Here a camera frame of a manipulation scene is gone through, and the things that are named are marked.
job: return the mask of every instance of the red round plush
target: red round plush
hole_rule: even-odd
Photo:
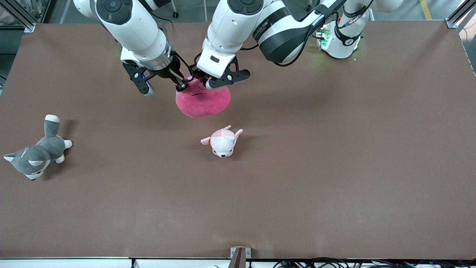
[[[199,79],[194,78],[184,91],[175,94],[175,103],[184,115],[203,117],[223,111],[230,98],[228,87],[208,90]]]

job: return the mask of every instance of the floor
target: floor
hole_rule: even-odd
[[[295,18],[307,14],[308,0],[283,0]],[[174,22],[210,21],[219,0],[174,0],[179,17],[172,18],[171,4],[160,8],[154,14]],[[390,14],[374,12],[376,21],[442,20],[451,14],[462,0],[404,0],[403,4]],[[460,22],[458,31],[470,62],[476,64],[476,9],[473,9]],[[72,0],[57,0],[49,23],[97,23],[79,13]],[[7,77],[18,51],[22,31],[5,31],[0,28],[0,75]]]

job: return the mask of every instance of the metal frame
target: metal frame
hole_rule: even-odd
[[[25,27],[25,32],[33,32],[38,21],[15,0],[0,0],[0,6]]]
[[[476,0],[465,0],[459,5],[456,10],[445,19],[446,25],[449,29],[458,28],[458,21],[462,19],[474,6]]]
[[[232,247],[230,253],[232,258],[228,268],[245,268],[247,255],[251,258],[250,247]]]

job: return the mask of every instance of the plush toy face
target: plush toy face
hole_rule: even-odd
[[[223,137],[212,137],[210,139],[210,145],[213,149],[213,154],[219,157],[228,157],[233,154],[233,147],[237,143],[235,137],[223,136]]]
[[[4,155],[3,158],[30,180],[35,180],[43,175],[43,171],[51,163],[48,153],[37,146],[26,147],[16,153]]]

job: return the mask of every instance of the plush toy ear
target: plush toy ear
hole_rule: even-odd
[[[4,155],[3,158],[5,158],[5,160],[8,162],[11,162],[15,158],[15,153]]]
[[[31,160],[28,160],[28,163],[30,163],[30,165],[37,166],[37,165],[41,165],[41,164],[43,163],[43,161],[31,161]]]
[[[235,133],[235,138],[238,139],[238,136],[239,136],[241,133],[243,133],[243,130],[242,130],[242,129],[238,130],[238,131]]]
[[[202,139],[200,142],[203,145],[208,145],[208,143],[210,142],[210,139],[211,139],[211,137],[206,137],[205,139]]]

